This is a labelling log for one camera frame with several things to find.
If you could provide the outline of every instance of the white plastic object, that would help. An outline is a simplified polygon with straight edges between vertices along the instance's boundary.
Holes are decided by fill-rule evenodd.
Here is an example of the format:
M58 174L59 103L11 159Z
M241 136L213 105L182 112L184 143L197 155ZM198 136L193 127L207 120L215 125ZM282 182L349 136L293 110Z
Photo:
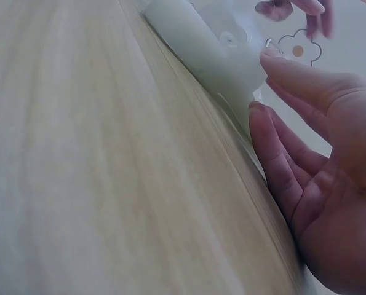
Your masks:
M248 132L248 106L266 78L259 62L265 40L250 15L233 0L148 1L148 23Z

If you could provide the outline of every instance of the skin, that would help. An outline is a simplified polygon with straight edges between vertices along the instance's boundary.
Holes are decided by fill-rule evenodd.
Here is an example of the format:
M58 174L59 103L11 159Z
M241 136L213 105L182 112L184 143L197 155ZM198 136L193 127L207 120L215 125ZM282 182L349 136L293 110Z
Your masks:
M366 294L366 82L274 57L269 86L333 147L324 157L269 107L250 105L249 125L268 187L311 272L341 294Z
M271 0L257 4L255 10L265 17L279 22L285 20L297 6L306 13L307 38L314 38L318 32L326 38L333 33L333 5L332 0Z

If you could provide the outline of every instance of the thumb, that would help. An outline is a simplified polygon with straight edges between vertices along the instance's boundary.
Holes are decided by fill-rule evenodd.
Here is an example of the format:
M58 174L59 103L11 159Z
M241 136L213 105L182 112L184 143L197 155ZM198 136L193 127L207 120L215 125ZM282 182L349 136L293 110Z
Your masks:
M269 79L324 114L348 90L366 89L366 83L354 74L336 74L312 68L275 57L269 49L262 52L260 61Z

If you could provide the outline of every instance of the light wood grain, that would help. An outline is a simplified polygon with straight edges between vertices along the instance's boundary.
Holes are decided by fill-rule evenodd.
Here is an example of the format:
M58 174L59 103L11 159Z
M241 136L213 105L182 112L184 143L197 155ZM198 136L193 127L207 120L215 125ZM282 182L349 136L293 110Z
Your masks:
M130 0L0 0L0 294L295 294L287 226Z

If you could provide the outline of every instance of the fingernail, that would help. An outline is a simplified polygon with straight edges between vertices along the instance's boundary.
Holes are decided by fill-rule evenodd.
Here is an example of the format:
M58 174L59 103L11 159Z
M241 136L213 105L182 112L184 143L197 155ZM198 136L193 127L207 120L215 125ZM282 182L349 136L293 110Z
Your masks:
M272 42L262 50L262 54L267 57L282 57L282 53Z
M253 108L259 108L261 107L263 104L261 104L259 101L254 100L253 102L250 103L249 105L249 109L253 109Z
M259 13L264 11L262 3L258 3L257 6L255 6L255 11Z
M303 3L303 10L309 15L320 15L326 10L325 6L323 6L318 0L308 0Z
M314 1L314 3L312 4L314 7L314 9L316 10L316 11L318 11L319 13L318 14L322 14L322 13L324 13L325 12L325 6L323 6L322 4L321 4L321 2L319 2L319 1Z

